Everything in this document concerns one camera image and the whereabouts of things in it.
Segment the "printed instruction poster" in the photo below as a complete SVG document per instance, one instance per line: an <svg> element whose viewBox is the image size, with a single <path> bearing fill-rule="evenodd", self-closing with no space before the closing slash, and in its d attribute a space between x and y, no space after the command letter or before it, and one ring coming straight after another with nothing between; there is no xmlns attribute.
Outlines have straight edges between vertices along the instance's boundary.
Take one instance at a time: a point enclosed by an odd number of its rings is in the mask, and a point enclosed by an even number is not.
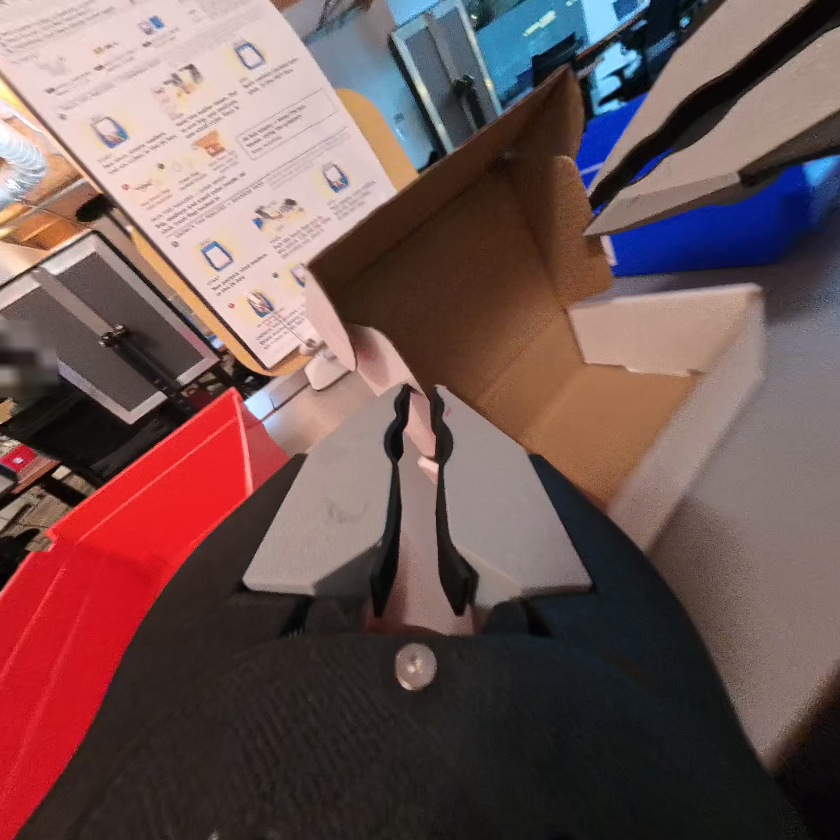
<svg viewBox="0 0 840 840"><path fill-rule="evenodd" d="M2 2L2 74L265 369L307 266L396 190L271 2Z"/></svg>

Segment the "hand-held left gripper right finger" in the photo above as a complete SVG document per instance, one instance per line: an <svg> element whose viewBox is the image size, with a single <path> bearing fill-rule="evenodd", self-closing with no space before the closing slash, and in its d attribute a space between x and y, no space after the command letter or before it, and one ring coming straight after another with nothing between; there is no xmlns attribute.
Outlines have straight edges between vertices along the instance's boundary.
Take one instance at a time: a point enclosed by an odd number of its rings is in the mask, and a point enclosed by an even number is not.
<svg viewBox="0 0 840 840"><path fill-rule="evenodd" d="M437 385L438 576L457 616L592 588L527 450Z"/></svg>

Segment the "red plastic bin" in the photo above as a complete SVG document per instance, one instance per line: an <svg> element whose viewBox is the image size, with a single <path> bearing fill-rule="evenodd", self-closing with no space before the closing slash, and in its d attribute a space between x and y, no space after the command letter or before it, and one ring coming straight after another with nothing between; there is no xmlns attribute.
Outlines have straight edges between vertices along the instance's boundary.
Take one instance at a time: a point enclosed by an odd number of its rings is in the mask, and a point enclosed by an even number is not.
<svg viewBox="0 0 840 840"><path fill-rule="evenodd" d="M226 391L48 529L1 599L1 838L67 766L186 557L288 462Z"/></svg>

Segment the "grey aluminium-framed case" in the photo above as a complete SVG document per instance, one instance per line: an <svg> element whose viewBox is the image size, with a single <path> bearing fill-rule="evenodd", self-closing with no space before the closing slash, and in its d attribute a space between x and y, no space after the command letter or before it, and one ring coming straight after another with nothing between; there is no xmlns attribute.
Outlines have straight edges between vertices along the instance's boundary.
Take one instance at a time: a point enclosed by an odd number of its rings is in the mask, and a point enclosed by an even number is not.
<svg viewBox="0 0 840 840"><path fill-rule="evenodd" d="M502 114L466 7L438 2L389 35L436 152L451 154Z"/></svg>
<svg viewBox="0 0 840 840"><path fill-rule="evenodd" d="M156 371L184 388L219 363L123 251L99 232L79 234L2 282L2 319L30 322L56 353L60 376L118 420L133 425L167 394L102 344L125 331Z"/></svg>

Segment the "white board stand base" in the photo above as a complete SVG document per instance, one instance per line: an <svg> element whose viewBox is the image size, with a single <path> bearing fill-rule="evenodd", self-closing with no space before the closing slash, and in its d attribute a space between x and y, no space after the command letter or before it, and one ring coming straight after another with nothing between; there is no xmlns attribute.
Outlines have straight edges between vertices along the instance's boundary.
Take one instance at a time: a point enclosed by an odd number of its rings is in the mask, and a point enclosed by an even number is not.
<svg viewBox="0 0 840 840"><path fill-rule="evenodd" d="M303 365L303 373L313 391L323 392L342 380L350 370L325 343L320 343Z"/></svg>

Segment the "blue plastic bin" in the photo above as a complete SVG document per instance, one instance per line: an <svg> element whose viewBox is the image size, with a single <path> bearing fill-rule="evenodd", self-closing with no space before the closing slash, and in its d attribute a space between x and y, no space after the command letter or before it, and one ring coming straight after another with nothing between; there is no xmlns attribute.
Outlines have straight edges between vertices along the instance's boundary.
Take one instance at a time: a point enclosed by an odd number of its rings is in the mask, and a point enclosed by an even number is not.
<svg viewBox="0 0 840 840"><path fill-rule="evenodd" d="M576 157L587 192L647 98L638 96L587 123ZM647 180L666 156L716 129L730 110L731 102L722 104L698 120L634 181ZM612 273L635 277L772 264L819 228L838 204L838 166L838 154L793 164L736 203L700 206L602 237Z"/></svg>

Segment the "tan wooden board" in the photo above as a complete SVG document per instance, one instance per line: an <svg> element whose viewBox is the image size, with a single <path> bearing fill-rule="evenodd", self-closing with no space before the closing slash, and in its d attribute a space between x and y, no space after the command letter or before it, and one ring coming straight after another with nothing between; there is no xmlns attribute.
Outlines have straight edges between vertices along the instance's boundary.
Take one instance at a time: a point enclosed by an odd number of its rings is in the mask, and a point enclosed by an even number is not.
<svg viewBox="0 0 840 840"><path fill-rule="evenodd" d="M309 35L302 37L313 53L323 61L324 72L338 74L339 59L348 59L350 69L360 70L362 62L371 67L365 70L362 79L373 73L377 67L391 65L392 59L385 57L389 32L395 20L386 1L371 2L322 2L325 16L333 14L330 24L318 24ZM417 171L405 152L392 126L382 116L375 103L363 93L350 88L337 88L339 98L356 121L360 131L376 154L383 169L397 191L402 190L417 178ZM294 349L280 362L265 367L255 361L245 346L222 324L216 313L205 301L189 288L183 278L168 266L161 255L133 225L128 226L133 246L149 263L161 280L164 295L170 301L184 306L188 320L199 328L201 335L215 337L245 368L267 376L279 376L298 371L309 365L309 373L317 367L312 358L330 357L324 343L304 343L302 349Z"/></svg>

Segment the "silver flexible duct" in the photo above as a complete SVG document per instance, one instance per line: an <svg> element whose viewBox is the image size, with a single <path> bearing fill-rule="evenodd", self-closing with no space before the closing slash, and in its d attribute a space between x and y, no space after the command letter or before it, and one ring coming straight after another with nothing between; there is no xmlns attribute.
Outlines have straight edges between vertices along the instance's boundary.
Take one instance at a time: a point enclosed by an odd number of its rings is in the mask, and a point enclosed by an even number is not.
<svg viewBox="0 0 840 840"><path fill-rule="evenodd" d="M20 202L49 172L40 148L1 121L1 209Z"/></svg>

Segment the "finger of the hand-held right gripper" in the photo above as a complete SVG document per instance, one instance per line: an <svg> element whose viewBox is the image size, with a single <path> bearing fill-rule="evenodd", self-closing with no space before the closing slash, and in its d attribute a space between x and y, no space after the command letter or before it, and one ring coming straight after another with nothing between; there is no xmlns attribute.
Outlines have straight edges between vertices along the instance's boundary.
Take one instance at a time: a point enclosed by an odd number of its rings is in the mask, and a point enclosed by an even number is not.
<svg viewBox="0 0 840 840"><path fill-rule="evenodd" d="M736 202L791 165L838 155L838 70L838 58L792 58L706 135L622 189L585 233L613 235Z"/></svg>
<svg viewBox="0 0 840 840"><path fill-rule="evenodd" d="M679 47L606 159L589 198L604 205L686 131L792 58L838 58L838 2L724 2Z"/></svg>

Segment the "white cardboard box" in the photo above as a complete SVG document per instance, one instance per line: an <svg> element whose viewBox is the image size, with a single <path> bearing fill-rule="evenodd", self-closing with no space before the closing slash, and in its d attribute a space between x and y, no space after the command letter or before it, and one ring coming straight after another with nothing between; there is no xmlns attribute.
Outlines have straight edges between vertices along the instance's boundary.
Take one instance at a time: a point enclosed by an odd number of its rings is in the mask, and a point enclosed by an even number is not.
<svg viewBox="0 0 840 840"><path fill-rule="evenodd" d="M763 292L613 285L564 66L310 262L310 321L375 393L442 385L643 550L760 385Z"/></svg>

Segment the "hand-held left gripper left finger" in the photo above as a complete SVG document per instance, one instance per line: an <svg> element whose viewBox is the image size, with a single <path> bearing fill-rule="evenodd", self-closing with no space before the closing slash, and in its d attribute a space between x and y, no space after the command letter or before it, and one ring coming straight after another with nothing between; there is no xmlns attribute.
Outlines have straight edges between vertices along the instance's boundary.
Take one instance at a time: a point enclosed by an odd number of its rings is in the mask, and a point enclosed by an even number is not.
<svg viewBox="0 0 840 840"><path fill-rule="evenodd" d="M361 599L384 614L398 567L398 465L411 395L411 386L394 386L309 451L245 571L245 587Z"/></svg>

